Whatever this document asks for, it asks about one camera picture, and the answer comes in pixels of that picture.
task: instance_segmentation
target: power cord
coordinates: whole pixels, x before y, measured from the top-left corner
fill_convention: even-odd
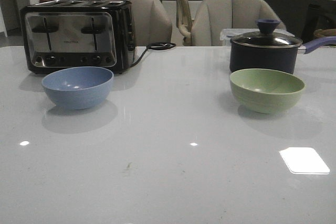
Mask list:
[[[142,57],[145,55],[145,53],[149,50],[156,50],[156,51],[162,51],[162,50],[168,50],[168,49],[172,49],[176,47],[175,43],[170,43],[170,42],[154,42],[154,43],[150,43],[149,45],[146,46],[146,49],[144,52],[142,52],[141,56],[139,57],[139,59],[134,62],[131,67],[134,67],[136,64],[138,64]]]

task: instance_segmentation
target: lid knob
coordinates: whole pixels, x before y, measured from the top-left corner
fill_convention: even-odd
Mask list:
[[[260,32],[267,35],[273,33],[280,21],[276,19],[257,19],[256,23]]]

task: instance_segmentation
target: pot lid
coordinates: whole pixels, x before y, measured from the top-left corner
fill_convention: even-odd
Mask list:
[[[292,48],[299,47],[302,44],[300,38],[273,33],[276,26],[280,23],[278,20],[260,19],[256,22],[260,31],[236,35],[231,38],[231,42],[258,48]]]

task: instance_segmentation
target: black appliance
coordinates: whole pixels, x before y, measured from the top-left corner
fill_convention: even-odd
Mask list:
[[[50,1],[20,12],[28,69],[51,73],[80,66],[123,73],[134,61],[129,1]]]
[[[308,6],[306,22],[301,39],[309,42],[318,29],[336,28],[336,0],[312,0]]]

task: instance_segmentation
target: purple handle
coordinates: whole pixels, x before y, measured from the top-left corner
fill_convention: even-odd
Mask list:
[[[336,36],[327,36],[304,43],[303,46],[306,48],[304,54],[309,54],[315,49],[328,44],[336,44]]]

